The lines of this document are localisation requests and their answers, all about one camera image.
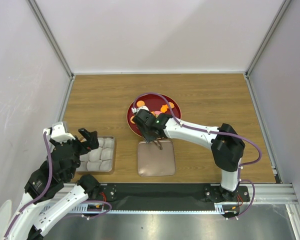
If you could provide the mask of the metal tongs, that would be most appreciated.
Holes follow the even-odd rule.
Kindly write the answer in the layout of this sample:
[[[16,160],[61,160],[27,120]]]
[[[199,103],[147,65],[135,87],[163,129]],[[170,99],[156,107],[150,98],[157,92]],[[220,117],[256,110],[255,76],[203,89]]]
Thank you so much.
[[[154,144],[159,150],[163,149],[162,143],[158,139],[151,140],[148,144]]]

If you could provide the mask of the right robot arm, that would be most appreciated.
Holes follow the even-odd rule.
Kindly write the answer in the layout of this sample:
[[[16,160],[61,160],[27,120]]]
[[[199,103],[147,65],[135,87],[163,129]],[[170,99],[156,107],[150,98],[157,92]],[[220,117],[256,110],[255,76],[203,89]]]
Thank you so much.
[[[221,169],[219,194],[226,201],[238,196],[239,165],[246,145],[231,125],[198,125],[165,113],[156,117],[144,107],[133,107],[131,111],[145,142],[154,143],[159,150],[163,149],[160,139],[183,140],[211,150],[215,165]]]

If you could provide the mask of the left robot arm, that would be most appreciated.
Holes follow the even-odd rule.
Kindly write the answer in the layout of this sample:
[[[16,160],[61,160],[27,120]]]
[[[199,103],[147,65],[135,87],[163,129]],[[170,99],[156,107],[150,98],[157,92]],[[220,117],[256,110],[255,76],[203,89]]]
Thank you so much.
[[[99,147],[97,131],[80,128],[78,132],[85,141],[68,133],[62,124],[43,130],[47,159],[30,175],[20,205],[2,237],[4,240],[41,240],[75,206],[99,197],[101,184],[91,174],[85,174],[49,213],[39,217],[56,193],[73,179],[81,165],[80,157]]]

